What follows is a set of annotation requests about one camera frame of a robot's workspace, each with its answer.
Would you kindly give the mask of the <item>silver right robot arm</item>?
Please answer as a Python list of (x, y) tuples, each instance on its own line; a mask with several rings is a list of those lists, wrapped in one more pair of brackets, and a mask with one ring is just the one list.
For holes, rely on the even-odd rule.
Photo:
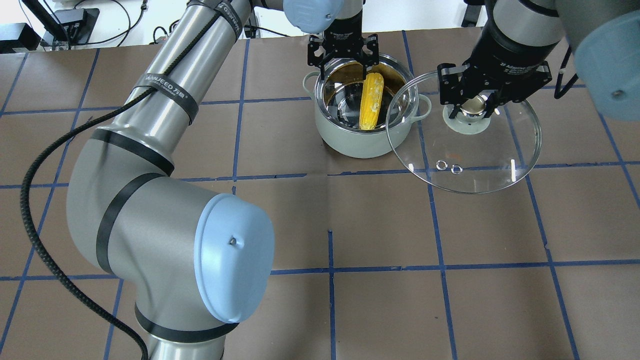
[(639, 120), (639, 2), (637, 0), (484, 0), (487, 22), (460, 66), (439, 64), (445, 117), (468, 116), (467, 103), (489, 92), (480, 116), (520, 103), (551, 79), (547, 57), (562, 39), (575, 75), (556, 98), (581, 80), (596, 109), (619, 121)]

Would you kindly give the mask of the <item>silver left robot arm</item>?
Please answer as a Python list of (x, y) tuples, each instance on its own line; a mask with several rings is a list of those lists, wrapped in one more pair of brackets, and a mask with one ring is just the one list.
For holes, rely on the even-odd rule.
[(242, 39), (230, 48), (205, 97), (198, 120), (173, 154), (174, 177), (206, 191), (256, 201), (276, 229), (274, 269), (266, 299), (254, 317), (227, 339), (226, 359), (374, 360), (371, 305), (363, 294), (372, 275), (308, 269), (356, 267), (380, 250), (366, 244), (371, 229), (350, 225), (368, 203), (355, 187), (367, 171), (394, 167), (391, 155), (351, 158), (322, 140), (313, 103), (298, 84), (307, 40)]

